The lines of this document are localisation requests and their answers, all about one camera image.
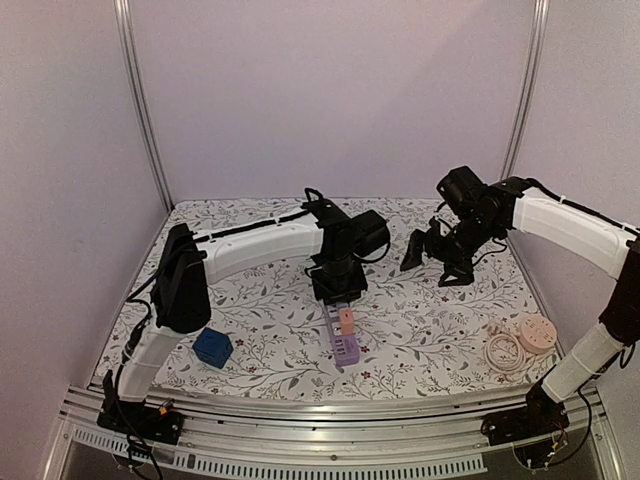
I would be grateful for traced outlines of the purple power strip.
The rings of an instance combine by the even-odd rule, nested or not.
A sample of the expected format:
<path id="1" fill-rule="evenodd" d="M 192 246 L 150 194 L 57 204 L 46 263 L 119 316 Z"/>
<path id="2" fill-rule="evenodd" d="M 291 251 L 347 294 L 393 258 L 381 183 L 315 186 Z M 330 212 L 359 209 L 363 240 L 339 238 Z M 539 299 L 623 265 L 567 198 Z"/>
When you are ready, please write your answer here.
<path id="1" fill-rule="evenodd" d="M 339 367 L 356 365 L 360 360 L 360 347 L 355 337 L 355 330 L 354 334 L 349 336 L 343 336 L 340 332 L 338 311 L 340 308 L 344 307 L 349 307 L 351 309 L 351 306 L 344 302 L 322 304 L 333 358 L 335 364 Z"/>

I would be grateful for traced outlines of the pink plug adapter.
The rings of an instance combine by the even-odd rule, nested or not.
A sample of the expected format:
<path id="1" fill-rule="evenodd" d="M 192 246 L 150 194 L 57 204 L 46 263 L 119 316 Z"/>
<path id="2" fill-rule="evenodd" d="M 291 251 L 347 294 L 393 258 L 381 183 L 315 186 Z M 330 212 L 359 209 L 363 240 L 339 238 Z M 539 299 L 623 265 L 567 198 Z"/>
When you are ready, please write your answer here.
<path id="1" fill-rule="evenodd" d="M 349 307 L 340 308 L 338 311 L 340 332 L 343 336 L 354 334 L 354 315 Z"/>

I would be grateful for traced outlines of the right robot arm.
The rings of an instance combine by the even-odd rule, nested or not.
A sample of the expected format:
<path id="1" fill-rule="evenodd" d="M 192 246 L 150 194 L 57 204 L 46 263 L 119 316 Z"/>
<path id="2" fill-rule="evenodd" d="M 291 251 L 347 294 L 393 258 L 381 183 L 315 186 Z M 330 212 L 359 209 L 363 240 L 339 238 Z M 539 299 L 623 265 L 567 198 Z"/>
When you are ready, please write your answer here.
<path id="1" fill-rule="evenodd" d="M 427 263 L 428 280 L 433 288 L 443 288 L 446 299 L 456 292 L 470 294 L 461 304 L 467 316 L 490 324 L 491 314 L 497 314 L 495 325 L 513 334 L 515 322 L 505 315 L 526 305 L 524 270 L 505 244 L 494 250 L 494 259 L 484 256 L 489 242 L 502 243 L 511 232 L 553 244 L 615 282 L 595 325 L 562 358 L 511 347 L 505 354 L 515 361 L 502 368 L 488 361 L 492 337 L 485 326 L 432 336 L 424 321 L 411 321 L 408 345 L 423 366 L 415 382 L 422 391 L 462 393 L 532 384 L 541 397 L 523 407 L 516 422 L 524 435 L 537 436 L 554 422 L 555 405 L 586 381 L 602 379 L 639 341 L 639 231 L 554 194 L 535 179 L 485 184 L 460 167 L 437 189 L 443 196 L 439 202 L 396 201 L 392 238 L 398 242 L 401 233 L 408 235 L 401 271 Z"/>

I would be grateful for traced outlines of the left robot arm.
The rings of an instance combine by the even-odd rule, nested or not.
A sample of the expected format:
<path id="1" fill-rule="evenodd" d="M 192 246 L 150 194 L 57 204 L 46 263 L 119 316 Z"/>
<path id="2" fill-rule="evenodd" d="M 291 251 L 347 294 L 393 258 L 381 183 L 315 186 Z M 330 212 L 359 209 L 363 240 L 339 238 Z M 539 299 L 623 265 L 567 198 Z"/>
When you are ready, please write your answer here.
<path id="1" fill-rule="evenodd" d="M 208 289 L 220 280 L 277 260 L 312 260 L 315 298 L 325 305 L 353 302 L 367 290 L 363 266 L 390 246 L 387 221 L 374 210 L 349 216 L 319 191 L 283 215 L 201 234 L 181 223 L 167 236 L 149 290 L 147 313 L 134 327 L 116 371 L 103 382 L 103 409 L 128 434 L 148 426 L 145 400 L 177 343 L 211 318 Z"/>

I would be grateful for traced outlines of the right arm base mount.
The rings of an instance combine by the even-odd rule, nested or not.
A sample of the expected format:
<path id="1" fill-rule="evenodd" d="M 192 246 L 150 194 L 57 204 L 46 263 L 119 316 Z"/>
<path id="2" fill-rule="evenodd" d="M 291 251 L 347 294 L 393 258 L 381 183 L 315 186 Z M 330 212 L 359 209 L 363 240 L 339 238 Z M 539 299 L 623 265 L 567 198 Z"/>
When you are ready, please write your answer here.
<path id="1" fill-rule="evenodd" d="M 569 425 L 564 403 L 552 400 L 536 384 L 526 394 L 524 406 L 485 415 L 480 432 L 495 446 L 551 434 Z"/>

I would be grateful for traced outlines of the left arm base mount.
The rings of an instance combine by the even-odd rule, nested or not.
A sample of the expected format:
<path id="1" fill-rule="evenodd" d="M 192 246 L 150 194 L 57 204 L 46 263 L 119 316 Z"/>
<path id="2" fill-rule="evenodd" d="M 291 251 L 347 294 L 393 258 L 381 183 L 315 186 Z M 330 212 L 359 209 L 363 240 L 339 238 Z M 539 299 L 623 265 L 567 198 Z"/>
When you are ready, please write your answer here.
<path id="1" fill-rule="evenodd" d="M 151 406 L 145 401 L 122 400 L 117 393 L 120 372 L 121 369 L 118 369 L 116 374 L 108 370 L 102 380 L 104 399 L 97 425 L 138 439 L 177 445 L 182 433 L 184 415 L 174 409 L 173 400 L 166 400 L 160 406 Z"/>

